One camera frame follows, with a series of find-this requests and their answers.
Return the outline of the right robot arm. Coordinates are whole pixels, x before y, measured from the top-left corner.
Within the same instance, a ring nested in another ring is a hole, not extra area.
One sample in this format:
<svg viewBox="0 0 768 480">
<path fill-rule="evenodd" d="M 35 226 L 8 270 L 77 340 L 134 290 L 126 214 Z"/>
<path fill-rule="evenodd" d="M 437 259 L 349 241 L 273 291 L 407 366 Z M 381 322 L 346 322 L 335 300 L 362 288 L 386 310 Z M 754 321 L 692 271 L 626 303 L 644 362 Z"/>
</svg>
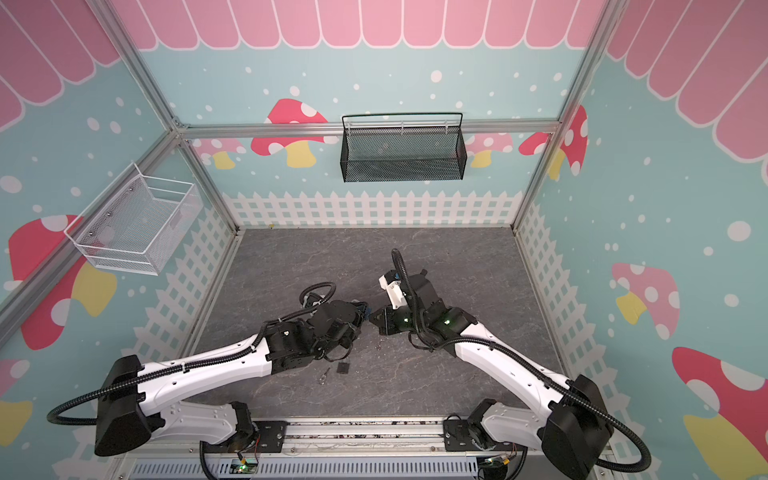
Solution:
<svg viewBox="0 0 768 480">
<path fill-rule="evenodd" d="M 425 273 L 411 275 L 398 249 L 393 270 L 379 279 L 390 300 L 372 314 L 383 335 L 406 333 L 419 350 L 443 350 L 473 365 L 529 408 L 527 415 L 491 400 L 479 406 L 479 443 L 510 442 L 541 451 L 570 479 L 585 479 L 593 468 L 640 473 L 652 455 L 640 436 L 609 414 L 597 385 L 579 375 L 570 379 L 547 369 L 499 340 L 459 307 L 448 307 Z"/>
</svg>

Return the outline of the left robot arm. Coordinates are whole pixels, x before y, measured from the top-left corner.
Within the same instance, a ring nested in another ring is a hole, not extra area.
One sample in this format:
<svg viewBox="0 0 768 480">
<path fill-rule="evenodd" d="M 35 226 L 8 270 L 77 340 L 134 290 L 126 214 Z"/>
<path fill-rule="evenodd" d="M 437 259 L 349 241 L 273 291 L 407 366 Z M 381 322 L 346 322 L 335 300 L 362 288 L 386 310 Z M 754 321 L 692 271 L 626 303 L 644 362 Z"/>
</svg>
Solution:
<svg viewBox="0 0 768 480">
<path fill-rule="evenodd" d="M 146 364 L 135 355 L 122 357 L 101 388 L 54 407 L 47 420 L 94 427 L 94 452 L 100 457 L 162 438 L 248 448 L 256 442 L 257 428 L 245 403 L 206 406 L 190 397 L 329 360 L 338 347 L 350 349 L 368 305 L 336 300 L 335 291 L 332 282 L 307 287 L 299 296 L 301 309 L 264 322 L 256 334 L 226 347 Z"/>
</svg>

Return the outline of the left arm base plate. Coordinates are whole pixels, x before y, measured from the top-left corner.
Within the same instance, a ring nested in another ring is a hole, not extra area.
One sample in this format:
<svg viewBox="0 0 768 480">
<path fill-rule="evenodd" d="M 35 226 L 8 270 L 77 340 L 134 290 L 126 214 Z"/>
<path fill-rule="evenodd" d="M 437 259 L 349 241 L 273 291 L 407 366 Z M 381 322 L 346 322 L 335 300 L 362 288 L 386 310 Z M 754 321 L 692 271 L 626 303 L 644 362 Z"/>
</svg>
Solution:
<svg viewBox="0 0 768 480">
<path fill-rule="evenodd" d="M 231 452 L 281 453 L 288 425 L 287 421 L 279 420 L 250 421 L 244 427 L 237 427 L 228 449 Z"/>
</svg>

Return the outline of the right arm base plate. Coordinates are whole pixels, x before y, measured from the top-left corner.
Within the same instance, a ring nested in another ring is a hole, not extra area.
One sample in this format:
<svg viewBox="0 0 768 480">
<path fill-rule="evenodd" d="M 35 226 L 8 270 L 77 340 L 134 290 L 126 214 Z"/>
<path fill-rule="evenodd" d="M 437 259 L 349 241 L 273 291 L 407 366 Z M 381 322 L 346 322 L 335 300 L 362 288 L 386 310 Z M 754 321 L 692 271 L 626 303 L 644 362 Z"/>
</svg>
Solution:
<svg viewBox="0 0 768 480">
<path fill-rule="evenodd" d="M 456 415 L 444 419 L 442 428 L 447 452 L 511 452 L 517 449 L 512 442 L 492 440 L 478 425 Z"/>
</svg>

